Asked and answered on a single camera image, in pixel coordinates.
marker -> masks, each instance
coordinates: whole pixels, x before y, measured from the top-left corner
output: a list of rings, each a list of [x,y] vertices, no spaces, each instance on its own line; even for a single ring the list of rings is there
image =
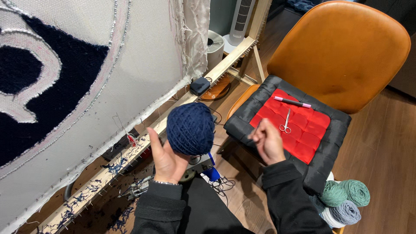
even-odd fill
[[[309,104],[302,103],[302,102],[292,101],[292,100],[289,100],[289,99],[286,99],[286,98],[283,98],[283,97],[275,96],[273,99],[274,100],[277,100],[277,101],[281,101],[281,102],[285,102],[285,103],[297,105],[297,106],[300,106],[300,107],[311,108],[311,105],[309,105]]]

black power adapter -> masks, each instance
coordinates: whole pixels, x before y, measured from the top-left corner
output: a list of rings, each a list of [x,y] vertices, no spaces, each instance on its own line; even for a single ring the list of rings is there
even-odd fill
[[[211,83],[201,76],[190,84],[190,91],[193,95],[201,96],[209,89],[210,85]]]

orange leather chair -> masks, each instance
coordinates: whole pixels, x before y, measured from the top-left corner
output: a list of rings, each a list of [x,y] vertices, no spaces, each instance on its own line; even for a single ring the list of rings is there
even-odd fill
[[[362,110],[399,71],[410,37],[390,16],[347,1],[322,3],[291,29],[267,71],[347,114]],[[227,119],[259,87],[251,86]]]

black sleeve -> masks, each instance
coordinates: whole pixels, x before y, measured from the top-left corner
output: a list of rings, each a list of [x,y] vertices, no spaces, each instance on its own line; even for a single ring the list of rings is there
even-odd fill
[[[175,234],[182,219],[185,201],[182,185],[150,181],[147,192],[140,196],[135,211],[132,234]]]
[[[264,168],[263,189],[278,234],[331,234],[302,188],[302,175],[288,160]]]

person's left hand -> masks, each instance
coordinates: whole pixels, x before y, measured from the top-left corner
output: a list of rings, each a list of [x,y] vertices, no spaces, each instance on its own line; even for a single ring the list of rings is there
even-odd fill
[[[159,136],[153,128],[148,127],[147,132],[150,136],[150,145],[156,168],[154,180],[177,184],[185,173],[190,157],[173,152],[168,140],[162,147]]]

